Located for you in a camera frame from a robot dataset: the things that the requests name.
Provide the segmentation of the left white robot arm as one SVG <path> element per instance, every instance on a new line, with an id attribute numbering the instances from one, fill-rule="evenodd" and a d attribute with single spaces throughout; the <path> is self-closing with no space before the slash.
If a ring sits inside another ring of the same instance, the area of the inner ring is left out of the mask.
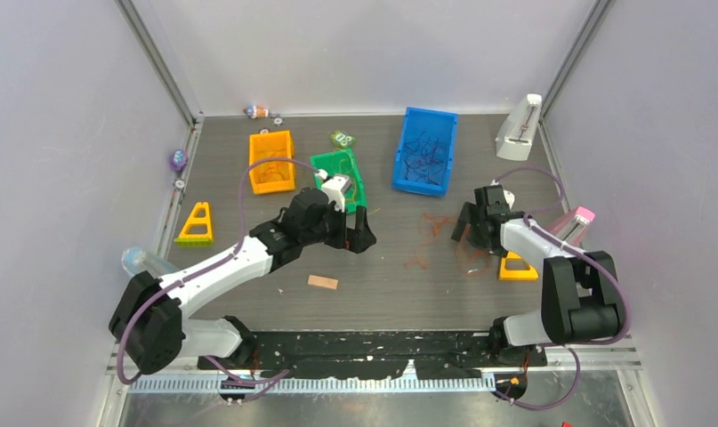
<path id="1" fill-rule="evenodd" d="M 355 225 L 336 197 L 307 188 L 278 216 L 252 228 L 228 249 L 186 269 L 158 278 L 144 270 L 133 275 L 109 321 L 118 341 L 118 369 L 130 359 L 139 375 L 153 375 L 177 358 L 215 357 L 246 367 L 254 356 L 249 330 L 225 316 L 199 320 L 194 313 L 219 296 L 297 260 L 307 246 L 324 244 L 355 254 L 375 245 L 364 206 Z"/>

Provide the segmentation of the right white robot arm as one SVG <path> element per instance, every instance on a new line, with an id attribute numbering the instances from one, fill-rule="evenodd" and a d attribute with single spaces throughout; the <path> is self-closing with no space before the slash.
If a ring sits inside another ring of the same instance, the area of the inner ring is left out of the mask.
<path id="1" fill-rule="evenodd" d="M 625 297 L 608 253 L 586 252 L 559 240 L 525 213 L 513 211 L 500 185 L 478 188 L 474 197 L 464 203 L 452 239 L 501 258 L 517 254 L 542 284 L 538 310 L 493 322 L 488 346 L 494 361 L 511 365 L 529 346 L 607 344 L 625 335 Z"/>

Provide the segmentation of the wooden block centre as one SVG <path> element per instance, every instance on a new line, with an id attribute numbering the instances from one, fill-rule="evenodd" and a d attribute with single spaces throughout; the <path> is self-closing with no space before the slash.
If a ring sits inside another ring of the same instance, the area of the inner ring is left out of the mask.
<path id="1" fill-rule="evenodd" d="M 319 288 L 325 288 L 330 290 L 336 290 L 338 287 L 339 281 L 335 278 L 327 278 L 317 275 L 309 275 L 307 279 L 307 284 L 309 286 L 315 286 Z"/>

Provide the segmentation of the blue plastic bin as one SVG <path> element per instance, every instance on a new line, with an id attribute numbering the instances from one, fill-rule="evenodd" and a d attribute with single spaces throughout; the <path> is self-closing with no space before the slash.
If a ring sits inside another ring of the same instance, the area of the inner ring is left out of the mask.
<path id="1" fill-rule="evenodd" d="M 391 179 L 395 190 L 428 197 L 447 195 L 458 121 L 455 113 L 406 108 Z"/>

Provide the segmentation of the yellow triangle block right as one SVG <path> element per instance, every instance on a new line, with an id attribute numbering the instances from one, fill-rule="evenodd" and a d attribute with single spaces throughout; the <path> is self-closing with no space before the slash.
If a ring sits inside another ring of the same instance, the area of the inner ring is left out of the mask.
<path id="1" fill-rule="evenodd" d="M 514 252 L 500 259 L 497 277 L 503 281 L 537 281 L 537 270 Z"/>

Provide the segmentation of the yellow triangle block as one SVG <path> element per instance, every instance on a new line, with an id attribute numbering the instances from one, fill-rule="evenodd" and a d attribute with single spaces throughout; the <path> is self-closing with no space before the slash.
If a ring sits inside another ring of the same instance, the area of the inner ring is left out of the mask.
<path id="1" fill-rule="evenodd" d="M 514 252 L 500 259 L 497 277 L 503 281 L 537 281 L 537 270 Z"/>
<path id="2" fill-rule="evenodd" d="M 214 243 L 211 206 L 208 202 L 197 202 L 193 206 L 173 242 L 178 246 L 211 246 Z"/>

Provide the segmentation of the green plastic bin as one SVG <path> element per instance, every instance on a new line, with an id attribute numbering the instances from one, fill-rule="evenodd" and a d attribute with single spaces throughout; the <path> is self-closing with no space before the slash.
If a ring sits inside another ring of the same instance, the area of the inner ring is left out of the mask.
<path id="1" fill-rule="evenodd" d="M 354 214 L 358 206 L 367 206 L 365 185 L 351 149 L 335 149 L 311 156 L 311 164 L 317 169 L 326 170 L 330 175 L 340 173 L 351 177 L 353 187 L 346 194 L 348 214 Z"/>

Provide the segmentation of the white metronome box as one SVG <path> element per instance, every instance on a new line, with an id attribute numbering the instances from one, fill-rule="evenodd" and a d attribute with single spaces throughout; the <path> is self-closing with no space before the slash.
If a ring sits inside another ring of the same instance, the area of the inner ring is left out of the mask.
<path id="1" fill-rule="evenodd" d="M 526 161 L 533 146 L 543 97 L 529 93 L 505 119 L 496 137 L 496 155 L 510 161 Z"/>

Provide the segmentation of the green owl puzzle piece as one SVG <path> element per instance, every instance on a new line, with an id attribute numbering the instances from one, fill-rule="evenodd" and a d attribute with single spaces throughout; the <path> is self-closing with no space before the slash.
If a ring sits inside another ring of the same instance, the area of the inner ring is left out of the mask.
<path id="1" fill-rule="evenodd" d="M 330 141 L 335 149 L 350 149 L 356 142 L 354 136 L 342 131 L 335 131 L 330 136 Z"/>

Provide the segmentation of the orange plastic bin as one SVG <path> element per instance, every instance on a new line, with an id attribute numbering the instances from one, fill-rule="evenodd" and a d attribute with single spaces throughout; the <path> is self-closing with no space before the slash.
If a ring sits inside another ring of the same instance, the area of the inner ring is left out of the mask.
<path id="1" fill-rule="evenodd" d="M 295 190 L 295 165 L 273 158 L 293 158 L 294 143 L 289 131 L 249 136 L 249 165 L 264 160 L 249 172 L 252 191 L 261 196 Z"/>

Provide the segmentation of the pink metronome box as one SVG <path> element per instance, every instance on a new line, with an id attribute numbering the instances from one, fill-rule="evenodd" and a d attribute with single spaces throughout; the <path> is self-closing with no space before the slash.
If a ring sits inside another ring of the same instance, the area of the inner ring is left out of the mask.
<path id="1" fill-rule="evenodd" d="M 590 225 L 595 219 L 595 213 L 583 206 L 566 212 L 548 228 L 548 231 L 573 246 L 580 246 Z"/>

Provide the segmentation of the yellow triangle block left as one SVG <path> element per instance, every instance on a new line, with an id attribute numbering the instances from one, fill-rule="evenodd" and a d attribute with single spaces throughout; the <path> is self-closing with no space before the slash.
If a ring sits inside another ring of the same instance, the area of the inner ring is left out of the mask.
<path id="1" fill-rule="evenodd" d="M 214 243 L 211 206 L 208 202 L 197 202 L 193 206 L 173 242 L 178 246 L 211 246 Z"/>

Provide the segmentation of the small clown figurine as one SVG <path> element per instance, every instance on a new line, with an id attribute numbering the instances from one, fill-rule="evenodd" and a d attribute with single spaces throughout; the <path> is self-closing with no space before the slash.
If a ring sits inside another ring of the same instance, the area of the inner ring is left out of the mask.
<path id="1" fill-rule="evenodd" d="M 242 109 L 245 116 L 251 119 L 260 119 L 270 116 L 270 110 L 258 105 L 249 105 Z"/>

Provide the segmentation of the purple round toy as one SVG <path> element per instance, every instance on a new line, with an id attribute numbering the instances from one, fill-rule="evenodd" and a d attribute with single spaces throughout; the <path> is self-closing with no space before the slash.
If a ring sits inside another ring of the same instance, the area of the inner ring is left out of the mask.
<path id="1" fill-rule="evenodd" d="M 181 172 L 189 162 L 189 155 L 185 149 L 177 149 L 170 158 L 171 169 Z"/>

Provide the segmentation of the clear plastic bottle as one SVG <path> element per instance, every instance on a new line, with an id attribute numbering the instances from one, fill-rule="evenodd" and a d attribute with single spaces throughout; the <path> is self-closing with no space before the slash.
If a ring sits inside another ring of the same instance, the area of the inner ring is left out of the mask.
<path id="1" fill-rule="evenodd" d="M 169 261 L 140 246 L 125 249 L 121 257 L 121 265 L 129 277 L 146 271 L 153 278 L 159 278 L 180 270 Z"/>

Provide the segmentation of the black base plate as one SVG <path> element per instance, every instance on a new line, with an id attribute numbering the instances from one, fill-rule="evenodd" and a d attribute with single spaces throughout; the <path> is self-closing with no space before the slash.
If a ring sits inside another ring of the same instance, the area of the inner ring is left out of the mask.
<path id="1" fill-rule="evenodd" d="M 469 379 L 487 368 L 544 367 L 537 350 L 492 350 L 474 331 L 269 331 L 253 332 L 227 358 L 200 358 L 198 367 L 295 379 L 396 379 L 408 368 L 418 378 Z"/>

